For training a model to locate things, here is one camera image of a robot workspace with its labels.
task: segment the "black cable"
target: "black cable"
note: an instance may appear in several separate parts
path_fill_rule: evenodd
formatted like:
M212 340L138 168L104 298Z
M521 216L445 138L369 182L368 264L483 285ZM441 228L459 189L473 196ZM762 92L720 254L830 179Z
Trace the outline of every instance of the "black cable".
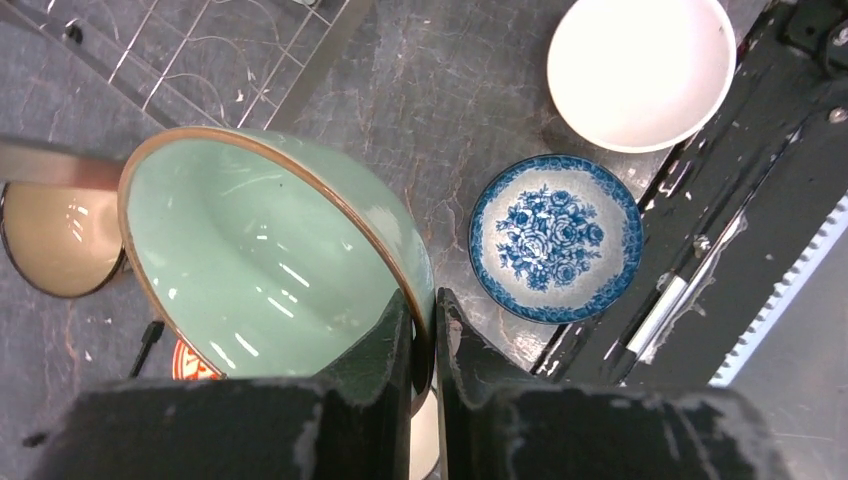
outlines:
M133 368L130 370L129 378L138 377L138 374L141 372L141 367L144 366L144 362L147 360L147 355L150 354L150 349L153 347L153 344L162 338L163 330L165 330L165 322L161 320L154 320L147 325L147 328L144 330L144 335L141 336L141 350L135 357L135 363L133 363Z

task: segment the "serrated edge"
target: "serrated edge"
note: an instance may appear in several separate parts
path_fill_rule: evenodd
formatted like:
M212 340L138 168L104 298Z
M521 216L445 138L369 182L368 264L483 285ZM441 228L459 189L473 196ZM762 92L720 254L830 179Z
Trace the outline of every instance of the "serrated edge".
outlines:
M774 292L766 300L754 320L739 336L733 349L724 357L721 366L713 374L709 385L727 387L751 358L757 347L777 323L780 316L792 303L795 295L807 283L810 276L824 260L830 249L848 227L848 192L836 202L836 206L825 218L807 247L789 267L780 282L774 284Z

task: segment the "blue rose design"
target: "blue rose design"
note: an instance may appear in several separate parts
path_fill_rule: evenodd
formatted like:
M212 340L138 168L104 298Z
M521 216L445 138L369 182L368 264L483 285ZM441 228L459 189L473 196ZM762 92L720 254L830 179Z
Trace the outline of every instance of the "blue rose design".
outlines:
M554 267L554 280L558 286L570 285L577 278L577 269L568 263Z
M592 268L601 258L598 250L604 232L591 221L595 207L580 202L564 190L522 192L507 218L496 224L505 232L506 243L498 244L502 268L511 268L531 290L545 292L550 283L565 287Z
M525 232L518 239L518 248L525 258L535 260L546 258L551 249L551 244L539 232Z
M568 215L563 215L553 222L551 240L561 245L572 245L578 240L578 232L574 222Z
M560 190L551 194L551 203L554 205L568 205L570 201L571 195L564 190Z
M597 247L604 240L604 231L593 223L586 227L586 240L589 241L589 245Z

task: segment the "beige bowl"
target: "beige bowl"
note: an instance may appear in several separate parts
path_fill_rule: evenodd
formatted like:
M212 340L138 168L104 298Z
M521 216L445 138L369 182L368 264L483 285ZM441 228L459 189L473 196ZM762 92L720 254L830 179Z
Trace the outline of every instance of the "beige bowl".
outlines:
M97 290L123 259L116 192L9 183L0 236L18 273L57 297Z

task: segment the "scratched surface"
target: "scratched surface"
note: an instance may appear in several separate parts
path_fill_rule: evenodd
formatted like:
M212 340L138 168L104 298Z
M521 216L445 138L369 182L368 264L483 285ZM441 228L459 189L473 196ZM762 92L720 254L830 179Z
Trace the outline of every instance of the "scratched surface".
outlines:
M0 130L126 156L163 126L264 126L345 2L22 3L51 25L77 18L81 49L98 65L0 23L0 45L12 46L0 52L0 105L11 112ZM545 54L571 3L380 0L295 126L362 159L405 201L438 283L525 369L554 329L505 313L479 287L465 248L477 195L505 167L556 151L602 163L638 197L666 154L603 151L554 111ZM756 17L743 4L729 3L737 34ZM34 454L19 439L80 389L126 374L151 315L131 277L68 302L36 293L0 258L0 382L14 385L0 389L0 475L25 474ZM163 343L147 375L169 374L173 337Z
M765 416L796 480L848 477L848 236L731 384Z
M40 26L73 20L107 82L160 124L264 128L345 0L23 3Z

